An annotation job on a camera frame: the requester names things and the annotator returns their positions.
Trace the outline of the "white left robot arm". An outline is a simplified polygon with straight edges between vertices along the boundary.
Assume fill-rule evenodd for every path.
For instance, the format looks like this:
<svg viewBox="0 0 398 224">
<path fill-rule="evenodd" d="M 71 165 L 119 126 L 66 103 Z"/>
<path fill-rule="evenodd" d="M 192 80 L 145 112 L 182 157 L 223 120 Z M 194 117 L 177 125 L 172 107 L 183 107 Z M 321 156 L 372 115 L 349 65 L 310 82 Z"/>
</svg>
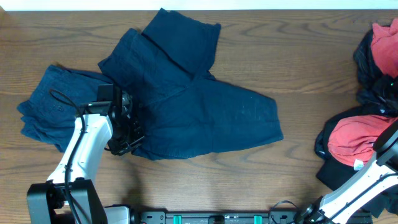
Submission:
<svg viewBox="0 0 398 224">
<path fill-rule="evenodd" d="M 57 168 L 32 184 L 27 205 L 32 223 L 135 223 L 128 205 L 105 207 L 95 189 L 101 158 L 134 152 L 144 139 L 131 96 L 100 90 L 96 101 L 76 109 L 75 130 Z"/>
</svg>

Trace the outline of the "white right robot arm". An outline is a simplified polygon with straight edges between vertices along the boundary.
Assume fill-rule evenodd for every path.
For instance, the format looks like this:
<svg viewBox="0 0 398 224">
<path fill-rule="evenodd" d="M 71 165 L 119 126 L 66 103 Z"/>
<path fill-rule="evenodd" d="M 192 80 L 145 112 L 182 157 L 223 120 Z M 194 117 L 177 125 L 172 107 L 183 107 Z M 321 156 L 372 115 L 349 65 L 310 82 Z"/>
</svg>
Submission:
<svg viewBox="0 0 398 224">
<path fill-rule="evenodd" d="M 297 223 L 347 223 L 358 209 L 397 188 L 397 79 L 383 75 L 365 90 L 368 102 L 330 118 L 315 152 L 325 161 L 317 177 L 332 192 L 297 215 Z"/>
</svg>

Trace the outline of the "dark navy shorts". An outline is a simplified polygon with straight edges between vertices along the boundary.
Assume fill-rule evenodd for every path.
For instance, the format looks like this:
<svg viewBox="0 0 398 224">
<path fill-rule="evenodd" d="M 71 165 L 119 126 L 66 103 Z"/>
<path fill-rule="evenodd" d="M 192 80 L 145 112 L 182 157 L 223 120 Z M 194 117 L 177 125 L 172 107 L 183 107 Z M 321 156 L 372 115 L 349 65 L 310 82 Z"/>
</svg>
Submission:
<svg viewBox="0 0 398 224">
<path fill-rule="evenodd" d="M 283 139 L 275 100 L 210 73 L 220 31 L 161 9 L 100 61 L 101 72 L 132 96 L 144 130 L 136 156 L 188 159 Z"/>
</svg>

